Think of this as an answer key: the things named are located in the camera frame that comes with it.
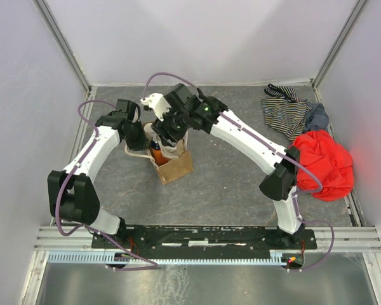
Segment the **clear bottle white cap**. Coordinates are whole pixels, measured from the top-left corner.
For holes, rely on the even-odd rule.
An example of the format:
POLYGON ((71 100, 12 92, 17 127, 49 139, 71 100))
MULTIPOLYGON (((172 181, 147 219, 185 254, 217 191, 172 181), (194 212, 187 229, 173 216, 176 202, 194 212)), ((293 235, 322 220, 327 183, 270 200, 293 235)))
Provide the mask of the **clear bottle white cap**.
POLYGON ((157 136, 156 138, 161 154, 166 159, 177 159, 182 157, 182 155, 187 152, 188 133, 186 133, 184 138, 180 139, 174 146, 163 144, 160 136, 157 136))

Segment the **dark blue small bottle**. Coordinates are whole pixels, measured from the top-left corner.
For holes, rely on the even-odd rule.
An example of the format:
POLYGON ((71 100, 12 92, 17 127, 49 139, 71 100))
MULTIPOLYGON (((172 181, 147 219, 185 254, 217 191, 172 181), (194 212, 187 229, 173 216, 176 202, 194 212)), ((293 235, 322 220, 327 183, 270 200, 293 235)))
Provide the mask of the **dark blue small bottle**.
POLYGON ((158 166, 164 165, 167 162, 169 162, 169 159, 163 156, 161 147, 159 146, 156 137, 153 137, 152 140, 150 141, 150 151, 158 166))

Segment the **canvas tote bag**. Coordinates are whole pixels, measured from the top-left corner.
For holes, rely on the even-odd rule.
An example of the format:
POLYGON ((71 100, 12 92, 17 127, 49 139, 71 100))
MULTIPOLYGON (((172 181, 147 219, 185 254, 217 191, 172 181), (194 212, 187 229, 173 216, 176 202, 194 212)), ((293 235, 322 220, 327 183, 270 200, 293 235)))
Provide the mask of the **canvas tote bag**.
POLYGON ((169 159, 169 162, 167 162, 166 164, 158 166, 150 151, 150 141, 152 140, 152 138, 147 136, 146 138, 147 145, 145 147, 144 154, 135 153, 129 150, 128 146, 124 147, 124 151, 129 156, 149 159, 155 171, 157 172, 162 185, 173 182, 174 180, 177 180, 180 177, 183 177, 184 175, 187 175, 188 173, 194 170, 191 154, 188 150, 182 155, 182 157, 177 159, 169 159))

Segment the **striped shirt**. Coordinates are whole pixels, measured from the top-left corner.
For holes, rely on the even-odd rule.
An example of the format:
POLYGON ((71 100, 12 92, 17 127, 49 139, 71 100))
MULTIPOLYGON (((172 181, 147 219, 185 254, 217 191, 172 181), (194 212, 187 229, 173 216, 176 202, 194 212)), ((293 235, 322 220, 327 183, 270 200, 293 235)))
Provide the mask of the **striped shirt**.
POLYGON ((311 111, 307 103, 290 103, 283 98, 263 98, 261 105, 266 125, 281 132, 290 141, 303 134, 306 115, 311 111))

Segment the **striped dark garment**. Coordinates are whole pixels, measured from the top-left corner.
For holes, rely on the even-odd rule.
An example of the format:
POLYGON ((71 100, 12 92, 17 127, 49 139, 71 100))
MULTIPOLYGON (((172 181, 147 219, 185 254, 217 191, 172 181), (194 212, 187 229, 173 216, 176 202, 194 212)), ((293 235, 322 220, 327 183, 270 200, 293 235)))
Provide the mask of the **striped dark garment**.
POLYGON ((268 84, 264 92, 270 97, 283 98, 289 103, 301 102, 301 99, 292 87, 268 84))

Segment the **blue-grey cloth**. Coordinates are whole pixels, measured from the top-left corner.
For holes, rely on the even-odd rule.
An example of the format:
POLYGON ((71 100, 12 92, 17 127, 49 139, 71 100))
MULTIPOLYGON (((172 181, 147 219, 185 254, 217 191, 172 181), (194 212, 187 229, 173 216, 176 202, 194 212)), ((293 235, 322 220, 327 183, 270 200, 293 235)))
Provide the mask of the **blue-grey cloth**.
POLYGON ((330 123, 329 115, 322 103, 308 103, 310 111, 305 115, 304 133, 327 130, 330 123))

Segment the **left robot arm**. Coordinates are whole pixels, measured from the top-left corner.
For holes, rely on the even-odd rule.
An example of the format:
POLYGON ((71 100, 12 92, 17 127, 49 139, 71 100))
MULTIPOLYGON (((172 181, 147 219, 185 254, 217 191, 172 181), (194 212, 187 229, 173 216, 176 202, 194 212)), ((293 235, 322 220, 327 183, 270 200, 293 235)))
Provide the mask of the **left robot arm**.
POLYGON ((83 118, 93 133, 83 150, 61 171, 53 170, 47 178, 50 213, 58 231, 70 236, 76 228, 88 229, 118 240, 127 237, 126 222, 100 206, 93 185, 109 154, 122 142, 129 149, 143 151, 147 144, 140 106, 133 101, 119 99, 113 109, 95 122, 83 118), (64 231, 62 221, 73 222, 76 228, 64 231))

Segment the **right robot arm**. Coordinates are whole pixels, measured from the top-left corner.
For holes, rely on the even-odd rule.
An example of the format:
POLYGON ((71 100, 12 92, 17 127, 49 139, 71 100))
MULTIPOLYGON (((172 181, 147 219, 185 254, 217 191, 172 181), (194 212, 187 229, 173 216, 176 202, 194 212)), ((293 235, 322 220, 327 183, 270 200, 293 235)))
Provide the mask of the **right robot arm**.
POLYGON ((162 146, 174 146, 188 130, 202 130, 235 147, 264 172, 261 192, 270 198, 277 213, 277 227, 296 238, 304 229, 293 197, 297 193, 297 173, 300 153, 271 142, 242 122, 219 99, 199 90, 192 93, 184 84, 177 84, 166 95, 152 93, 141 99, 156 120, 152 129, 162 146))

